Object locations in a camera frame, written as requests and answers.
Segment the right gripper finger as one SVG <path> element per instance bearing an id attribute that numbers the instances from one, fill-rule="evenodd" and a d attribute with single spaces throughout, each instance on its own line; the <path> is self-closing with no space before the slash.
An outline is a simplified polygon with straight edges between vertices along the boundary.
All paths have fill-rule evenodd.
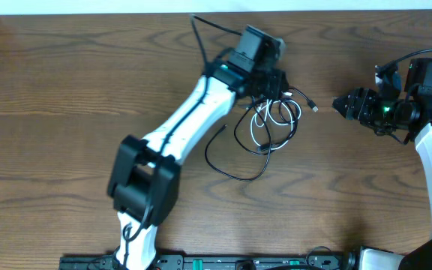
<path id="1" fill-rule="evenodd" d="M 332 106 L 342 117 L 347 117 L 347 108 L 345 106 Z"/>
<path id="2" fill-rule="evenodd" d="M 342 95 L 340 97 L 336 97 L 333 100 L 333 107 L 351 107 L 355 102 L 355 95 L 352 93 Z"/>

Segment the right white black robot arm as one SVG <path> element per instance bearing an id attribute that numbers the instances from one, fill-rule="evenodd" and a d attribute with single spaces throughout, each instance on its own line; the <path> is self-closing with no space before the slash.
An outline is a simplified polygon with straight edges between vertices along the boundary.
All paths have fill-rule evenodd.
<path id="1" fill-rule="evenodd" d="M 332 106 L 345 119 L 356 120 L 377 136 L 407 132 L 402 144 L 414 143 L 424 169 L 430 202 L 430 240 L 407 255 L 363 247 L 347 269 L 432 269 L 432 58 L 414 58 L 402 83 L 398 63 L 375 72 L 377 90 L 356 88 Z"/>

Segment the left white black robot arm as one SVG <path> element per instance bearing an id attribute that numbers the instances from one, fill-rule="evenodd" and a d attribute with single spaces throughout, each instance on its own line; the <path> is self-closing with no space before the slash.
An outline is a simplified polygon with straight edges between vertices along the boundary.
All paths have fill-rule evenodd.
<path id="1" fill-rule="evenodd" d="M 147 269 L 154 261 L 158 226 L 178 199 L 182 164 L 209 128 L 239 98 L 278 99 L 287 90 L 286 74 L 275 67 L 284 41 L 250 25 L 239 36 L 236 48 L 204 62 L 190 96 L 160 127 L 121 141 L 107 188 L 121 226 L 117 269 Z"/>

